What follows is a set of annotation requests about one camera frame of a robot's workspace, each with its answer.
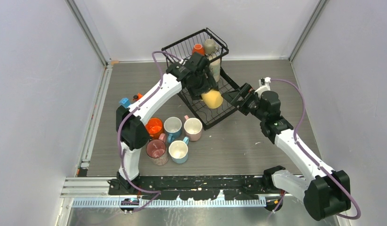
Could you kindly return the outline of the yellow mug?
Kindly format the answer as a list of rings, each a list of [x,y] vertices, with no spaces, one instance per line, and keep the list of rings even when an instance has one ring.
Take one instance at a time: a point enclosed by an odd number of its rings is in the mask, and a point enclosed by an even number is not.
[[[220,107],[224,100],[221,96],[221,93],[214,89],[206,93],[202,93],[201,98],[205,105],[210,109],[216,109]]]

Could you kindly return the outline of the small orange cup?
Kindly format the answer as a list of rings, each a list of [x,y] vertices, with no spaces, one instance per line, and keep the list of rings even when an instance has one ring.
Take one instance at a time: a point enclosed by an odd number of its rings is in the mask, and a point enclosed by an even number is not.
[[[198,53],[198,54],[204,56],[205,55],[205,50],[204,50],[203,45],[199,44],[199,43],[195,44],[193,46],[193,49],[192,49],[192,54],[194,54],[194,53]]]

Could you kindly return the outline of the light pink faceted mug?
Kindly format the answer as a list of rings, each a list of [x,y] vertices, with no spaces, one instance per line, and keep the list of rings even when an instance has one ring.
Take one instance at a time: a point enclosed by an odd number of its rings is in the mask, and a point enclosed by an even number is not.
[[[184,116],[184,132],[190,141],[198,141],[202,136],[203,125],[197,118],[190,118],[188,115]]]

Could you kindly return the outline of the large orange mug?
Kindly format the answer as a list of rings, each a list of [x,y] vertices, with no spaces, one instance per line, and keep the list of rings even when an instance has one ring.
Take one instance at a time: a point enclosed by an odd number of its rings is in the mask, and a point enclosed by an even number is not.
[[[145,128],[151,140],[158,139],[160,134],[164,132],[163,122],[159,118],[150,118]]]

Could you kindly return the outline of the light blue faceted mug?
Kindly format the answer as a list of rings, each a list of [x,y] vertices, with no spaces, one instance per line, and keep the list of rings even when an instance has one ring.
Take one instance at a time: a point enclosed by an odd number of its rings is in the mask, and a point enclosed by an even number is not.
[[[188,143],[189,137],[184,137],[183,140],[175,140],[169,145],[169,154],[173,162],[183,164],[187,161]]]

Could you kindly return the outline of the pink patterned mug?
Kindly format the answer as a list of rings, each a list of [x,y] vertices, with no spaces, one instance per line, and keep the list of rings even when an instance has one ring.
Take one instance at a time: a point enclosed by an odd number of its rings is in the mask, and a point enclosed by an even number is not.
[[[157,166],[165,165],[169,160],[166,141],[166,134],[161,133],[158,139],[150,141],[146,146],[146,154]]]

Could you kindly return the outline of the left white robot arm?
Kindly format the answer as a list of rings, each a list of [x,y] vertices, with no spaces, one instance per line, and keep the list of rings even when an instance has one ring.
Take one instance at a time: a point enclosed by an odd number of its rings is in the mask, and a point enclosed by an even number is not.
[[[160,80],[138,101],[129,106],[121,104],[116,111],[117,145],[121,158],[118,180],[120,189],[127,195],[138,190],[135,178],[139,175],[139,157],[142,147],[150,139],[145,125],[161,106],[183,89],[187,89],[192,98],[201,99],[210,109],[223,103],[210,70],[210,61],[199,53],[193,53],[189,59],[178,58],[160,73]]]

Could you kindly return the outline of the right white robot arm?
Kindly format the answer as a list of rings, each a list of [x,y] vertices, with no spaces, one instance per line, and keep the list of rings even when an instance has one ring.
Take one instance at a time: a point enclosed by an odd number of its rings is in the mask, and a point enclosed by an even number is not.
[[[300,139],[282,116],[279,96],[268,84],[254,90],[245,83],[222,96],[242,114],[252,114],[259,119],[263,135],[280,148],[302,174],[302,177],[295,176],[283,166],[266,169],[262,179],[265,191],[290,193],[302,201],[308,214],[317,221],[351,208],[348,174],[325,164]]]

